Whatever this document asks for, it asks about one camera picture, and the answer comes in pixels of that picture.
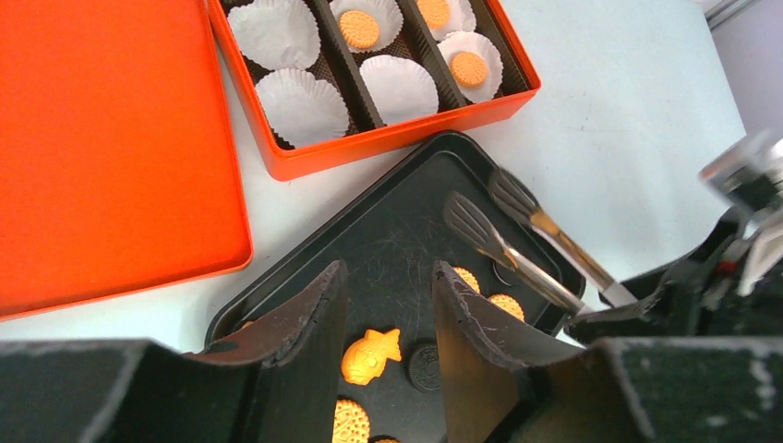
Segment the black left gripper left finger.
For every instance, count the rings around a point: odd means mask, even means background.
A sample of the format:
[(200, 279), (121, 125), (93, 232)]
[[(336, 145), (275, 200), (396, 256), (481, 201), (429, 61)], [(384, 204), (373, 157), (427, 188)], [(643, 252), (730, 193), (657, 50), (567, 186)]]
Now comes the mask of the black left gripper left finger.
[(244, 375), (231, 441), (331, 440), (347, 302), (347, 267), (335, 260), (288, 301), (188, 355)]

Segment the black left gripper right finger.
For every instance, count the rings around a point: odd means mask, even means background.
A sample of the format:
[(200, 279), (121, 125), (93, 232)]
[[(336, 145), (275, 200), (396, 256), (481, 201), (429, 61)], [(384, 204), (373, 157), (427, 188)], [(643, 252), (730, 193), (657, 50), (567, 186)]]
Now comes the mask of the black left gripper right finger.
[(582, 350), (524, 323), (437, 261), (432, 299), (450, 442), (509, 442), (543, 411), (546, 365)]

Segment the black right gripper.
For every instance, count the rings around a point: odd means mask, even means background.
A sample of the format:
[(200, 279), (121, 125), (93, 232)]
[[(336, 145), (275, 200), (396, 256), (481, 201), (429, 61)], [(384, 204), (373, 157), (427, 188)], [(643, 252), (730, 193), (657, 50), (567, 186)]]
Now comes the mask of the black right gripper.
[(574, 317), (565, 333), (584, 345), (609, 337), (781, 335), (782, 264), (740, 293), (747, 222), (739, 209), (727, 210), (695, 249), (624, 282), (637, 302)]

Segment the black baking tray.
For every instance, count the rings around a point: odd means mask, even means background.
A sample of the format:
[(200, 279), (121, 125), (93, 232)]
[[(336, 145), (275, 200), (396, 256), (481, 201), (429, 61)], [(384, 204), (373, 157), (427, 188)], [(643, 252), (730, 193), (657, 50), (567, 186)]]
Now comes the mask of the black baking tray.
[(484, 295), (512, 296), (530, 324), (553, 333), (562, 313), (525, 284), (509, 287), (500, 282), (494, 261), (476, 252), (443, 220), (447, 196), (462, 194), (517, 251), (572, 293), (584, 292), (584, 277), (566, 258), (491, 200), (488, 179), (495, 167), (467, 135), (444, 132), (431, 138), (224, 305), (213, 317), (205, 342), (217, 341), (269, 313), (335, 260), (347, 267), (343, 345), (352, 344), (367, 329), (399, 329), (404, 357), (419, 344), (434, 341), (431, 283), (438, 260), (469, 269)]

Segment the orange box lid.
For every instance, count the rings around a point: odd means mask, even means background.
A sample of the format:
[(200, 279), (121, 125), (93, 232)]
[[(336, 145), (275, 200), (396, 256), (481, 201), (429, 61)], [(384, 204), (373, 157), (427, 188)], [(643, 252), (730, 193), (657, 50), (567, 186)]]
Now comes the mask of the orange box lid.
[(217, 7), (2, 3), (2, 318), (249, 263)]

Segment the orange cookie box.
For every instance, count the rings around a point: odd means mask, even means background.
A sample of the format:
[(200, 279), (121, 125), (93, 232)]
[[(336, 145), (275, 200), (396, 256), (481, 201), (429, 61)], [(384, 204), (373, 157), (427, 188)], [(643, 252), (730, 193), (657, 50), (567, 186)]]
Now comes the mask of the orange cookie box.
[[(303, 1), (316, 18), (320, 36), (319, 58), (306, 71), (338, 89), (349, 113), (350, 126), (341, 138), (296, 149), (273, 133), (255, 92), (259, 80), (273, 71), (241, 54), (227, 21), (232, 7), (251, 2), (211, 1), (209, 16), (262, 160), (269, 174), (280, 181), (409, 146), (441, 130), (465, 130), (506, 119), (528, 102), (541, 85), (497, 1), (469, 1), (476, 16), (476, 30), (472, 32), (489, 38), (503, 63), (500, 90), (492, 100), (479, 103), (468, 101), (458, 90), (437, 48), (445, 38), (438, 42), (432, 37), (415, 1), (395, 1), (404, 24), (393, 43), (377, 52), (359, 54), (349, 51), (330, 10), (330, 1)], [(436, 114), (391, 126), (382, 122), (359, 67), (368, 58), (384, 54), (414, 60), (427, 70), (439, 94), (440, 108)]]

